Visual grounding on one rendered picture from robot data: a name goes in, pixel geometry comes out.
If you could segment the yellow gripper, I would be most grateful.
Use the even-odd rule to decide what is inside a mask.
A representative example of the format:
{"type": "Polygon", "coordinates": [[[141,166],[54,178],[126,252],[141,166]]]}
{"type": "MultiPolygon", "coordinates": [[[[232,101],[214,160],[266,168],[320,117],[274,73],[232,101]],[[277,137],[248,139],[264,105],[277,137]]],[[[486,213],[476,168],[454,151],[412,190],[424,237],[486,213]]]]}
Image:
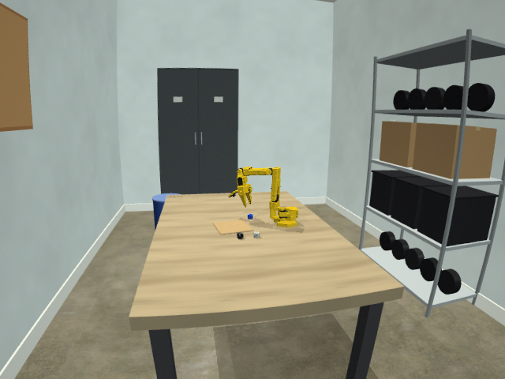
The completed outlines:
{"type": "Polygon", "coordinates": [[[238,192],[238,195],[240,196],[243,205],[246,207],[246,197],[248,198],[249,203],[252,203],[252,198],[251,198],[251,192],[252,192],[252,187],[251,184],[245,184],[244,186],[238,186],[238,189],[235,190],[233,193],[231,193],[228,197],[235,197],[235,193],[238,192]]]}

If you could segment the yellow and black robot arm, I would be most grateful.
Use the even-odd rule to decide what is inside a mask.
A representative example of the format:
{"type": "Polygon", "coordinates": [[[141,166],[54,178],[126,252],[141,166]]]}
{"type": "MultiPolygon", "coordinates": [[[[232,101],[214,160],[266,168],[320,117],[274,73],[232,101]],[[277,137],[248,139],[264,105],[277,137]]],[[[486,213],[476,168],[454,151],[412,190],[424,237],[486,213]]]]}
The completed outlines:
{"type": "Polygon", "coordinates": [[[280,172],[281,167],[275,168],[253,168],[242,167],[238,169],[237,184],[244,186],[250,175],[272,175],[271,184],[271,201],[269,203],[270,218],[277,222],[277,227],[293,227],[297,226],[296,216],[297,209],[295,207],[279,207],[279,194],[280,194],[280,172]],[[276,215],[278,210],[278,216],[276,215]]]}

